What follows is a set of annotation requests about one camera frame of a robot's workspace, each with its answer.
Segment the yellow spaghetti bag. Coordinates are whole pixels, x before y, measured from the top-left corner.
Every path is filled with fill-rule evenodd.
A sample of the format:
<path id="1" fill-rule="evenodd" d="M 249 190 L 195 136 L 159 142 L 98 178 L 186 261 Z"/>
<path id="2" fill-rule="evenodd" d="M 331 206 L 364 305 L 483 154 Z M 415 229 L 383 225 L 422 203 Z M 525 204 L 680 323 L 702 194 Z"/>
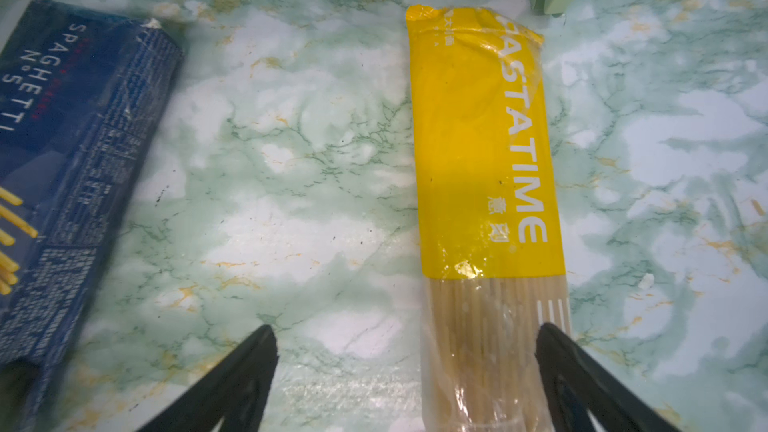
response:
<path id="1" fill-rule="evenodd" d="M 540 327 L 571 325 L 542 38 L 484 8 L 407 10 L 430 431 L 549 431 Z"/>

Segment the blue Barilla pasta box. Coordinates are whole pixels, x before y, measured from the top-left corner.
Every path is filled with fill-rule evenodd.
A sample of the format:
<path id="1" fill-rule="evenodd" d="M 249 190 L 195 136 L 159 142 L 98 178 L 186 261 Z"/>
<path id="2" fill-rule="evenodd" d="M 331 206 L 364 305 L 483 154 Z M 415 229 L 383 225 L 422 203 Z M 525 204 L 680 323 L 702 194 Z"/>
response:
<path id="1" fill-rule="evenodd" d="M 183 60 L 153 19 L 32 0 L 1 53 L 1 427 L 31 431 Z"/>

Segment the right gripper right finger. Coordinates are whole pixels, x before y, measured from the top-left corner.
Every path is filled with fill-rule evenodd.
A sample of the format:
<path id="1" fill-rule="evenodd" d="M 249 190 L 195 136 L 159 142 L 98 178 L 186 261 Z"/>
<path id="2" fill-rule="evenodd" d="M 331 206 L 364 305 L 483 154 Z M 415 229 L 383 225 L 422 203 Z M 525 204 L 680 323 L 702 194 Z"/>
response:
<path id="1" fill-rule="evenodd" d="M 678 431 L 556 325 L 540 327 L 535 356 L 556 431 Z"/>

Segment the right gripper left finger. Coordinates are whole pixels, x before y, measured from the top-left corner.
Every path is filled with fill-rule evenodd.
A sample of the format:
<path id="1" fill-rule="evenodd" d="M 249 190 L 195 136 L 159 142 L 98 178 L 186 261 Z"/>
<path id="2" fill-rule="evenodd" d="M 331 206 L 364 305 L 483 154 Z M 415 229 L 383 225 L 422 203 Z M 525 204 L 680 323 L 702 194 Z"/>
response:
<path id="1" fill-rule="evenodd" d="M 143 431 L 257 431 L 278 364 L 273 329 L 263 325 Z"/>

